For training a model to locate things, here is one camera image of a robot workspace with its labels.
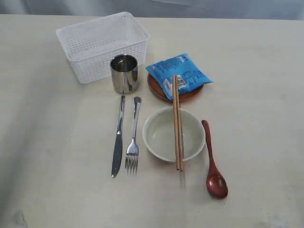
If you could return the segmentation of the shiny stainless steel cup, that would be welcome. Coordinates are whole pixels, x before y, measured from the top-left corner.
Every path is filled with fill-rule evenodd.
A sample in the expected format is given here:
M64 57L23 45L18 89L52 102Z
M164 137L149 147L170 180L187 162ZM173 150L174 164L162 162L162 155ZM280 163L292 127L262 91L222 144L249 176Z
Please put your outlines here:
M113 57L110 62L114 90L121 94L132 93L139 87L137 59L128 54Z

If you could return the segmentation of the dark-tipped wooden chopstick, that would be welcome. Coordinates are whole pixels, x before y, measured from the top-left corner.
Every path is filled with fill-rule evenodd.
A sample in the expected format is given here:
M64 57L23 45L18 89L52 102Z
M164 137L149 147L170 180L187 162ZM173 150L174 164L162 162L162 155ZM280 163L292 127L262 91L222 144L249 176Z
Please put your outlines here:
M176 104L177 104L177 118L178 118L178 138L179 138L179 155L180 155L180 171L184 170L183 165L183 142L182 142L182 126L181 126L181 113L180 113L180 100L178 90L178 76L175 76L175 91L176 91Z

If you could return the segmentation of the brown wooden plate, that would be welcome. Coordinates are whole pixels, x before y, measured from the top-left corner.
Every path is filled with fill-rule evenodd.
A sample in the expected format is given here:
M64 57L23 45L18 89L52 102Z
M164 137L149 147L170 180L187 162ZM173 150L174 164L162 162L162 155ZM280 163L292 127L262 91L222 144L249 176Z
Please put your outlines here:
M148 84L148 87L151 90L151 92L156 97L160 98L161 100L172 103L172 100L167 98L167 96L165 95L162 88L159 86L157 81L150 74L147 75L147 84ZM187 100L190 100L190 99L194 98L195 96L197 96L201 92L203 87L204 87L204 85L194 89L193 91L190 91L190 92L179 95L180 102L185 102Z

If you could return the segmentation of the dark red wooden spoon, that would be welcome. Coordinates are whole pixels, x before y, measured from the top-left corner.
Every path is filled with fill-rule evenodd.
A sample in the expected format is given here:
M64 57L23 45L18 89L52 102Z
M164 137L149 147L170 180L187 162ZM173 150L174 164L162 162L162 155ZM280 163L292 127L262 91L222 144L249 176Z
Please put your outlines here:
M207 190L212 197L221 200L227 197L228 187L225 179L218 171L214 162L209 123L207 120L202 120L201 123L205 130L206 144L209 154L209 172L206 180Z

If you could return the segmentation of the light wooden chopstick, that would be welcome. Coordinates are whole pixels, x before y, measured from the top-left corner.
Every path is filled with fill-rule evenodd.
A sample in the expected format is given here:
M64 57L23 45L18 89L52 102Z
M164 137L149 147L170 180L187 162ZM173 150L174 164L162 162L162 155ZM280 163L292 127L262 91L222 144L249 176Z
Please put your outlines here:
M176 153L176 169L180 169L180 155L179 155L179 137L178 137L178 115L177 115L177 100L176 100L176 82L175 75L172 77L172 94L173 94L173 123L175 134L175 153Z

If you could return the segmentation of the white perforated plastic basket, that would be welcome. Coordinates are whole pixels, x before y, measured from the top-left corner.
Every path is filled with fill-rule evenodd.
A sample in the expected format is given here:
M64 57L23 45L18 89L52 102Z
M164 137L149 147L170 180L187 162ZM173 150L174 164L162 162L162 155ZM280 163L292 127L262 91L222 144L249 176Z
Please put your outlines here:
M146 61L149 33L129 12L69 25L56 36L79 83L85 85L111 76L111 59L132 55Z

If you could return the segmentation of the cream ceramic bowl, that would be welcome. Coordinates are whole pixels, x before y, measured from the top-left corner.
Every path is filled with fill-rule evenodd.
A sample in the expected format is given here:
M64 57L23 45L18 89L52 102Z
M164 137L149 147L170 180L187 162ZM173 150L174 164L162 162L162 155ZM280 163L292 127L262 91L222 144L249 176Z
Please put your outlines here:
M205 130L201 122L187 110L180 109L183 131L183 161L197 156L205 145ZM146 148L157 158L176 162L173 108L165 107L152 113L142 127Z

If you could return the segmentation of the steel cutlery handle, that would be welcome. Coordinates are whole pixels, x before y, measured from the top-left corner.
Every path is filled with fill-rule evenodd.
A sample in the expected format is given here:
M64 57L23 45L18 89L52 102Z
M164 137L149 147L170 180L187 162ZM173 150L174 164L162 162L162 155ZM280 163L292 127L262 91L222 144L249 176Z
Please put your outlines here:
M116 131L116 139L115 139L113 161L112 161L112 170L111 170L112 178L114 178L118 174L121 166L122 150L123 150L122 129L123 129L123 119L124 119L123 118L124 108L125 108L125 96L122 95L119 106L118 126Z
M142 99L136 96L133 101L134 101L134 122L133 122L132 140L126 150L126 157L125 157L125 168L132 175L134 175L137 172L137 167L138 167L139 148L138 145L136 144L136 132L137 132L139 110L141 107Z

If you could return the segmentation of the blue snack packet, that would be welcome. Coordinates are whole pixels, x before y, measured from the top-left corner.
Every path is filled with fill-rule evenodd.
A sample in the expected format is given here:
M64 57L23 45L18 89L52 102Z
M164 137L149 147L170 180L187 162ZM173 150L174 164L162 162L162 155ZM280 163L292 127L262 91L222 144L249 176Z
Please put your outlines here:
M149 65L146 70L156 80L166 98L170 100L173 98L173 76L178 77L180 95L213 82L197 68L187 53Z

